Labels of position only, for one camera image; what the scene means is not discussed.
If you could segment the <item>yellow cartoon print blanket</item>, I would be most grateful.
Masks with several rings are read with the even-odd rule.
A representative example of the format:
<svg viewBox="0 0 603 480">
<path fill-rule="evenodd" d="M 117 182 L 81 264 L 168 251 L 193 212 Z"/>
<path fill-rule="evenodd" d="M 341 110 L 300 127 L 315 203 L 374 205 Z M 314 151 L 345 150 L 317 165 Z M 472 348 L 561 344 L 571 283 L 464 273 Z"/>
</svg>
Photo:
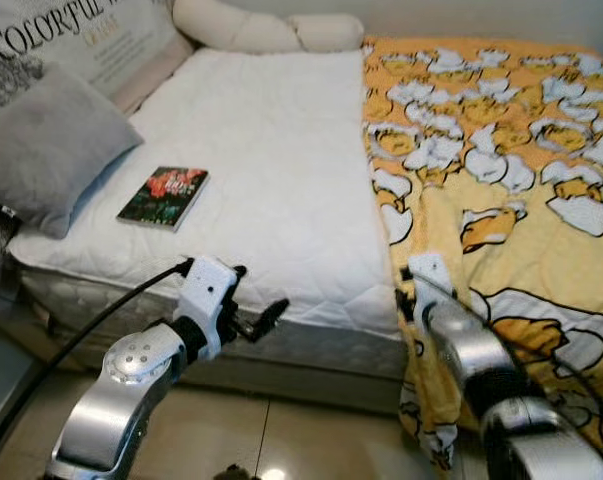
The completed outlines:
<svg viewBox="0 0 603 480">
<path fill-rule="evenodd" d="M 441 253 L 462 305 L 519 346 L 551 402 L 603 448 L 603 58 L 506 38 L 368 36 L 364 145 L 392 270 Z M 478 430 L 426 329 L 401 424 L 435 474 Z"/>
</svg>

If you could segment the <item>grey rectangular pillow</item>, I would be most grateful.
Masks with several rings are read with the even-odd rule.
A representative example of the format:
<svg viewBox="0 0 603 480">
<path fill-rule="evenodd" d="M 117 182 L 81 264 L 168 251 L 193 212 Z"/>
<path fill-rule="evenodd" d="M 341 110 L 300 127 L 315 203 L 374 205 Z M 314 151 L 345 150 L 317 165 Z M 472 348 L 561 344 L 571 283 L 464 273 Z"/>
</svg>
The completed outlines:
<svg viewBox="0 0 603 480">
<path fill-rule="evenodd" d="M 0 108 L 0 206 L 63 239 L 87 188 L 142 142 L 112 100 L 50 64 Z"/>
</svg>

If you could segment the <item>grey bed base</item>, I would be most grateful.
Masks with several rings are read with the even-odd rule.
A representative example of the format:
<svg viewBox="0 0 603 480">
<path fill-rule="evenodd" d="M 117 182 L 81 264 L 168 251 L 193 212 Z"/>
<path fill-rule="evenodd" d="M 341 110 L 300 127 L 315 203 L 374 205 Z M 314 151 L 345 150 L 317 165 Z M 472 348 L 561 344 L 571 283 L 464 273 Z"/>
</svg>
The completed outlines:
<svg viewBox="0 0 603 480">
<path fill-rule="evenodd" d="M 51 271 L 18 273 L 16 302 L 0 303 L 0 330 L 50 360 L 124 289 Z M 183 384 L 241 390 L 383 415 L 400 408 L 402 340 L 283 321 L 260 342 L 236 340 L 182 372 Z"/>
</svg>

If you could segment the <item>dark red-green cover book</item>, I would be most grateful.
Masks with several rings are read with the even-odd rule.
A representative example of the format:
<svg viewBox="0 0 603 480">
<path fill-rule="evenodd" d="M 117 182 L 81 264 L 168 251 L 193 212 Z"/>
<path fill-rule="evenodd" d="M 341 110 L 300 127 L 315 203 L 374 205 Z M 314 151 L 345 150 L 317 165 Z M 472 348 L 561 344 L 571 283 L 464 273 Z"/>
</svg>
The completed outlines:
<svg viewBox="0 0 603 480">
<path fill-rule="evenodd" d="M 177 232 L 208 179 L 209 170 L 159 166 L 115 219 L 137 227 Z"/>
</svg>

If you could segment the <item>white quilted mattress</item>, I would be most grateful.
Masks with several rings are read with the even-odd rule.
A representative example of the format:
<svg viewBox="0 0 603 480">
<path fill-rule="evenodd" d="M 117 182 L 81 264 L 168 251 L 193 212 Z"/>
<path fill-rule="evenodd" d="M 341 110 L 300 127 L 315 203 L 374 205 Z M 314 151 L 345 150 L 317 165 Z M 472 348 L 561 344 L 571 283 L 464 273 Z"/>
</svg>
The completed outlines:
<svg viewBox="0 0 603 480">
<path fill-rule="evenodd" d="M 140 146 L 106 173 L 67 236 L 22 229 L 25 268 L 128 289 L 190 256 L 249 273 L 242 306 L 287 298 L 288 323 L 396 340 L 388 248 L 361 141 L 362 55 L 196 51 L 129 118 Z M 174 230 L 119 220 L 160 166 L 208 183 Z"/>
</svg>

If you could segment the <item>cream knotted bolster pillow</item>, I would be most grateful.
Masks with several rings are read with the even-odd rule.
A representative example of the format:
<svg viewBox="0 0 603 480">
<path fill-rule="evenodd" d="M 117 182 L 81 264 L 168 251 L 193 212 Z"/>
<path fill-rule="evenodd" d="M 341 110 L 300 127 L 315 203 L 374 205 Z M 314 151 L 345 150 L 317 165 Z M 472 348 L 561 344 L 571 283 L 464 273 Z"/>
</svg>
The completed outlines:
<svg viewBox="0 0 603 480">
<path fill-rule="evenodd" d="M 247 54 L 359 50 L 364 24 L 350 14 L 250 12 L 223 0 L 173 0 L 179 32 L 209 49 Z"/>
</svg>

